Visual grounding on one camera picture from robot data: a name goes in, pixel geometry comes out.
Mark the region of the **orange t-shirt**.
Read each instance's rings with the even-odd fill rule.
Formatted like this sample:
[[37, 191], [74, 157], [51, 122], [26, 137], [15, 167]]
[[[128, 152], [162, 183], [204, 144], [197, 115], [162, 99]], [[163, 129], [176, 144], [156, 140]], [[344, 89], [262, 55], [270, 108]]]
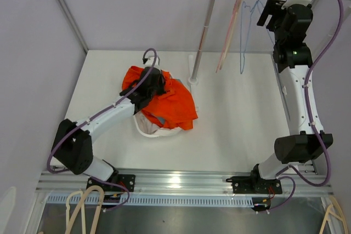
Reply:
[[193, 129], [193, 121], [198, 119], [195, 103], [191, 93], [178, 79], [167, 71], [161, 71], [164, 93], [155, 94], [143, 109], [142, 113], [152, 124], [160, 128], [182, 130]]

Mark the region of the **grey-blue t-shirt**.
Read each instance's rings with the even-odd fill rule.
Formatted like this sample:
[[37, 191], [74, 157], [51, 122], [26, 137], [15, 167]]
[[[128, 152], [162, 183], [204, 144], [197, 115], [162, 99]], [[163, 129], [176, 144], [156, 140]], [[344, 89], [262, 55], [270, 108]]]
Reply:
[[179, 79], [169, 78], [166, 80], [166, 94], [158, 95], [155, 100], [155, 109], [152, 115], [157, 119], [156, 123], [164, 128], [173, 129], [179, 126], [178, 115], [181, 115], [181, 93], [184, 85]]

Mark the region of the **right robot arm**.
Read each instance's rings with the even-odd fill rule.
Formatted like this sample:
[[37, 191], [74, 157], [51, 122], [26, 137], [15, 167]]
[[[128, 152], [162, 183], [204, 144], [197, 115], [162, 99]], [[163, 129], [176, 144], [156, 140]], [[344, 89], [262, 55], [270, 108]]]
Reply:
[[274, 153], [248, 176], [226, 179], [234, 194], [281, 194], [279, 175], [317, 159], [333, 143], [318, 119], [309, 73], [313, 59], [304, 39], [312, 20], [310, 4], [267, 0], [263, 8], [257, 24], [274, 33], [273, 60], [289, 135], [277, 138]]

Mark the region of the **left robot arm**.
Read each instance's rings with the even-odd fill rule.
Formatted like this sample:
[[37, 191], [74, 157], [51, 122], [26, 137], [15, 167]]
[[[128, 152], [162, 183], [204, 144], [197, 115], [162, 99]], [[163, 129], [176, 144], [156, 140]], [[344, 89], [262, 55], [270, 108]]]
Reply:
[[93, 143], [110, 128], [134, 116], [147, 107], [156, 95], [165, 93], [165, 78], [160, 69], [146, 67], [138, 80], [120, 92], [116, 102], [91, 117], [60, 122], [54, 139], [47, 168], [51, 159], [57, 159], [65, 169], [75, 175], [85, 174], [99, 179], [99, 185], [107, 191], [117, 187], [115, 168], [93, 153]]

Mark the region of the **beige hanger lower right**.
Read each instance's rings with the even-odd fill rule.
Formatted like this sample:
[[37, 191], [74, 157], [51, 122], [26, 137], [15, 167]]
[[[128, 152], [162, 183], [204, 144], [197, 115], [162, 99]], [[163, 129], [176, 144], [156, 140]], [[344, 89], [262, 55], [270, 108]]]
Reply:
[[349, 233], [346, 217], [342, 208], [333, 195], [322, 199], [325, 214], [319, 234], [322, 233]]

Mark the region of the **beige hangers lower left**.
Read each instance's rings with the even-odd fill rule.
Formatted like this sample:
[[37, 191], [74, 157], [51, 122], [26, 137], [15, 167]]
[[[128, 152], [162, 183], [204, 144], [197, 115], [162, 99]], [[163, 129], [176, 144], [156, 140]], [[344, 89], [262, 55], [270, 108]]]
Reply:
[[[70, 193], [68, 198], [66, 199], [66, 203], [65, 203], [66, 204], [66, 214], [65, 214], [66, 230], [65, 230], [65, 234], [71, 233], [71, 230], [73, 228], [73, 225], [74, 225], [75, 220], [76, 220], [79, 213], [81, 213], [82, 233], [87, 233], [87, 231], [86, 231], [85, 201], [88, 198], [88, 196], [90, 195], [90, 193], [93, 191], [97, 191], [99, 193], [99, 198], [98, 198], [98, 203], [97, 203], [97, 206], [95, 209], [92, 225], [90, 228], [90, 234], [93, 234], [96, 232], [101, 208], [102, 208], [103, 201], [104, 201], [104, 190], [100, 186], [93, 185], [93, 186], [87, 188], [85, 190], [85, 192], [83, 192], [82, 190], [79, 190], [79, 191], [75, 191], [75, 192]], [[77, 195], [80, 196], [80, 200], [79, 200], [77, 206], [75, 207], [75, 210], [73, 211], [72, 215], [70, 216], [70, 199], [73, 196], [77, 196]]]

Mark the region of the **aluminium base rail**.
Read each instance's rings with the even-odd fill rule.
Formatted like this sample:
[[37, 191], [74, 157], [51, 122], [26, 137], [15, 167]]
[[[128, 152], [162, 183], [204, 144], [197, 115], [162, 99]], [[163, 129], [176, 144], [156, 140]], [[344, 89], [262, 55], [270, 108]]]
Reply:
[[[163, 170], [119, 169], [117, 182], [123, 182], [130, 192], [127, 205], [187, 206], [187, 207], [253, 207], [269, 197], [268, 186], [258, 190], [239, 190], [237, 183], [226, 181], [230, 176], [248, 177], [249, 173], [178, 172]], [[296, 189], [292, 197], [324, 198], [333, 194], [331, 185], [313, 187], [297, 174], [281, 175], [294, 179]], [[86, 190], [95, 184], [85, 175], [71, 172], [51, 174], [43, 171], [36, 193], [48, 193], [48, 203], [64, 203], [69, 193]], [[273, 183], [274, 200], [288, 198], [293, 189], [291, 179]]]

